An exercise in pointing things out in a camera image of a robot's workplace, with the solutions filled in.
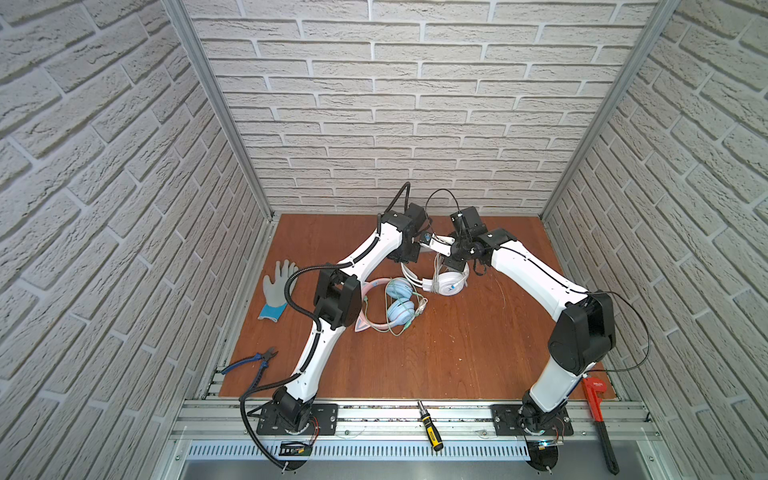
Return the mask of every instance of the headphones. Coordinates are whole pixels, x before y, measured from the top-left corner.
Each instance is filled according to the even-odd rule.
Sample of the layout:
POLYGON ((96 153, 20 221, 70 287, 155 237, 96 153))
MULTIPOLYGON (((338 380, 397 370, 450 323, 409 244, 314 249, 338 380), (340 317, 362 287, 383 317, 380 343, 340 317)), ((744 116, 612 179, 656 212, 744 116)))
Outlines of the headphones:
POLYGON ((469 265, 465 264, 464 271, 461 273, 440 273, 442 259, 443 256, 441 254, 438 253, 435 255, 435 275, 431 279, 424 278, 419 280, 416 274, 409 270, 404 263, 400 263, 400 268, 402 269, 402 274, 406 276, 406 279, 413 286, 417 286, 425 292, 439 293, 444 296, 455 295, 456 293, 461 292, 467 284, 467 279, 469 278, 469 265))
POLYGON ((427 299, 420 293, 415 292, 411 283, 404 278, 379 278, 372 282, 365 283, 362 286, 361 291, 363 301, 366 302, 366 310, 361 311, 357 317, 357 323, 355 325, 356 332, 360 332, 370 327, 378 332, 391 332, 394 336, 400 336, 400 334, 411 326, 413 319, 424 312, 424 309, 427 306, 427 299), (387 297, 392 298, 392 304, 387 305, 389 302, 386 301, 387 297, 385 297, 387 323, 373 323, 368 320, 368 317, 366 316, 366 311, 368 310, 368 297, 366 294, 373 287, 382 285, 384 282, 387 282, 385 293, 387 297), (418 307, 411 300, 412 296, 416 296, 419 299, 418 307), (394 333, 392 327, 400 325, 403 326, 402 330, 400 330, 399 333, 394 333))

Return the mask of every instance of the work glove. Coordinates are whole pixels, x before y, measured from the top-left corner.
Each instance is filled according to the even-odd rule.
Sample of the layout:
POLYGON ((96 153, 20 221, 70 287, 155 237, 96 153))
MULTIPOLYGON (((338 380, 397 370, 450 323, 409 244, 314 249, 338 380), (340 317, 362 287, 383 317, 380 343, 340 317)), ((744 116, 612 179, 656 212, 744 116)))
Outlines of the work glove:
MULTIPOLYGON (((285 287, 288 277, 295 273, 299 267, 295 263, 288 265, 288 260, 283 262, 283 268, 280 268, 280 261, 275 262, 275 283, 270 282, 270 276, 264 276, 264 298, 266 298, 266 305, 261 309, 259 313, 259 319, 268 318, 273 322, 277 322, 280 315, 283 314, 283 310, 286 309, 286 297, 285 287)), ((291 293, 296 286, 296 282, 290 286, 291 293)))

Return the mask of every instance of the yellow screwdriver handle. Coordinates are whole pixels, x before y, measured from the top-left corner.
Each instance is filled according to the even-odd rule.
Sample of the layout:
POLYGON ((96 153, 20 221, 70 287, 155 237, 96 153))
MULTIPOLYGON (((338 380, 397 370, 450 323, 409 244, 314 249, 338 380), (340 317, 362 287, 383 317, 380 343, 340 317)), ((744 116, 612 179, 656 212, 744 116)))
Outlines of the yellow screwdriver handle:
POLYGON ((439 452, 442 450, 442 438, 440 438, 440 432, 437 431, 435 424, 432 423, 432 417, 424 415, 422 417, 422 423, 427 430, 427 436, 429 437, 429 442, 432 444, 432 449, 435 450, 435 452, 439 452))

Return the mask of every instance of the pliers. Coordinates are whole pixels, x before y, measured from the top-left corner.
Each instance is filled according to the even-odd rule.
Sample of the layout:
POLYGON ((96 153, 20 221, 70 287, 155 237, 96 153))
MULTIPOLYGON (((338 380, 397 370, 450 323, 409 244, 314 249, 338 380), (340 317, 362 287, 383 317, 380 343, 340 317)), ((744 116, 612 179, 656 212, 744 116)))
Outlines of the pliers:
POLYGON ((235 368, 246 365, 247 363, 252 362, 258 362, 261 360, 261 365, 259 366, 259 372, 256 374, 256 378, 253 379, 253 383, 250 384, 250 387, 248 389, 252 389, 254 386, 258 385, 259 382, 261 382, 261 376, 264 374, 264 370, 270 366, 270 360, 277 355, 277 352, 275 352, 274 347, 270 347, 266 352, 264 353, 257 353, 254 356, 250 356, 246 359, 238 360, 235 363, 232 363, 229 365, 226 369, 221 371, 222 375, 226 375, 227 373, 231 372, 235 368))

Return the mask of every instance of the wooden table surface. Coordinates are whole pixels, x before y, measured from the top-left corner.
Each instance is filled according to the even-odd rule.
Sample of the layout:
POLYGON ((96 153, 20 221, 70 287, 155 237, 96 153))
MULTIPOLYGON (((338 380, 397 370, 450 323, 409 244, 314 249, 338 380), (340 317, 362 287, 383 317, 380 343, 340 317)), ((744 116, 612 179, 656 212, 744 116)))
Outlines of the wooden table surface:
MULTIPOLYGON (((561 271, 549 239, 536 217, 486 217, 489 230, 503 227, 534 255, 561 271)), ((275 262, 299 266, 337 262, 355 250, 376 228, 374 216, 283 215, 261 277, 274 275, 275 262)), ((452 231, 447 217, 434 221, 437 233, 452 231)), ((420 278, 432 276, 434 253, 423 253, 409 267, 420 278)), ((384 260, 369 280, 402 276, 400 265, 384 260)), ((313 310, 317 273, 299 277, 293 298, 313 310)), ((369 293, 369 318, 385 321, 384 288, 369 293)), ((520 399, 543 370, 554 322, 520 286, 496 270, 470 274, 456 296, 426 294, 426 311, 400 337, 372 329, 342 334, 320 379, 318 397, 408 399, 520 399)), ((261 281, 253 295, 232 360, 263 353, 271 346, 262 384, 289 376, 313 329, 307 317, 287 307, 277 323, 257 319, 264 295, 261 281)), ((221 396, 240 396, 256 375, 258 363, 241 366, 225 377, 221 396)), ((607 381, 604 373, 598 374, 607 381)), ((583 399, 579 386, 571 395, 583 399)), ((609 386, 605 398, 615 398, 609 386)))

